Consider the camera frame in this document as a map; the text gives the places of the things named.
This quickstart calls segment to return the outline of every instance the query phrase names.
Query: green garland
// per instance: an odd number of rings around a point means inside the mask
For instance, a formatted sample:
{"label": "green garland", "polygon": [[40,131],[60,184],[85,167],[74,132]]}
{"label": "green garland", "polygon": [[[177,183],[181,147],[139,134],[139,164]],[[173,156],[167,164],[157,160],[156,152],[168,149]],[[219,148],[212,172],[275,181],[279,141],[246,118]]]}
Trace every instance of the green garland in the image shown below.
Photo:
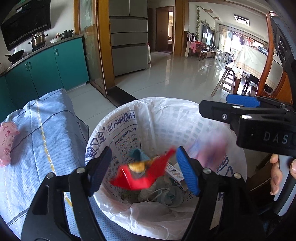
{"label": "green garland", "polygon": [[196,36],[197,40],[200,39],[200,7],[196,6]]}

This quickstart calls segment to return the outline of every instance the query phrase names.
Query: frying pan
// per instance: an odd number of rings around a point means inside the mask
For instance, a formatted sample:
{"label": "frying pan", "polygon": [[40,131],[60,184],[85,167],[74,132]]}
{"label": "frying pan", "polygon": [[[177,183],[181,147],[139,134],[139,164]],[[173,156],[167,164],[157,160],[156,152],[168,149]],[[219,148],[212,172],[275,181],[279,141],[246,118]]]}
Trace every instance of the frying pan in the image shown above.
{"label": "frying pan", "polygon": [[12,62],[15,62],[16,60],[20,59],[22,57],[22,55],[24,54],[24,51],[25,50],[22,49],[22,50],[16,52],[15,54],[13,54],[13,55],[6,54],[5,56],[9,57],[8,61],[12,63]]}

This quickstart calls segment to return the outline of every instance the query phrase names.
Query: human hand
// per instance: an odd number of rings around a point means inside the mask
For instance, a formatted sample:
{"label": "human hand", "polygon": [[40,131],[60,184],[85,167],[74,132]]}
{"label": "human hand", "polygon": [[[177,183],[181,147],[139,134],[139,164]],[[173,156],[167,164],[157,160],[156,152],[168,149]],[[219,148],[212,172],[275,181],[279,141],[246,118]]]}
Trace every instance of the human hand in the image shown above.
{"label": "human hand", "polygon": [[[281,172],[279,168],[279,155],[278,154],[272,154],[270,158],[270,162],[273,164],[270,174],[271,174],[271,195],[276,195],[279,192],[279,184],[281,183],[283,179],[283,173]],[[296,160],[294,160],[291,163],[290,166],[290,173],[291,175],[296,179]]]}

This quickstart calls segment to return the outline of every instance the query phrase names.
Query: white plastic bag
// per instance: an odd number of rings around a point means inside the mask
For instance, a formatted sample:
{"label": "white plastic bag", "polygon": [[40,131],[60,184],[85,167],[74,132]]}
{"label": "white plastic bag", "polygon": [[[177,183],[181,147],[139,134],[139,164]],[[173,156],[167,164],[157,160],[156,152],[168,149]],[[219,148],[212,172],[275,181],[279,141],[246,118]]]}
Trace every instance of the white plastic bag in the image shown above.
{"label": "white plastic bag", "polygon": [[[234,172],[247,177],[243,149],[236,145],[236,135],[229,126],[203,118],[198,104],[180,99],[151,97],[122,105],[108,114],[93,131],[86,149],[86,162],[98,157],[105,146],[112,150],[112,161],[98,192],[94,194],[103,213],[126,230],[151,238],[177,240],[182,238],[195,210],[198,198],[184,193],[183,204],[167,208],[158,202],[130,204],[122,200],[124,190],[109,180],[119,165],[129,162],[129,150],[141,148],[148,156],[163,154],[171,146],[187,146],[206,132],[225,129],[230,144],[227,156],[216,170],[231,176]],[[212,227],[219,222],[223,195],[217,197]]]}

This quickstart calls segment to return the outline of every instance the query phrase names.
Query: white bowl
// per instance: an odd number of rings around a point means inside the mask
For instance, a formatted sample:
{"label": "white bowl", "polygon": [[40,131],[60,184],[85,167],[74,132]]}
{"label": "white bowl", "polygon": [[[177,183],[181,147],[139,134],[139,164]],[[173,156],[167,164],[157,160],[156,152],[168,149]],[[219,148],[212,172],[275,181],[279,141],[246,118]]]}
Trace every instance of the white bowl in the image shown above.
{"label": "white bowl", "polygon": [[62,39],[62,37],[57,37],[57,38],[52,39],[50,42],[53,44],[55,42],[60,41],[61,39]]}

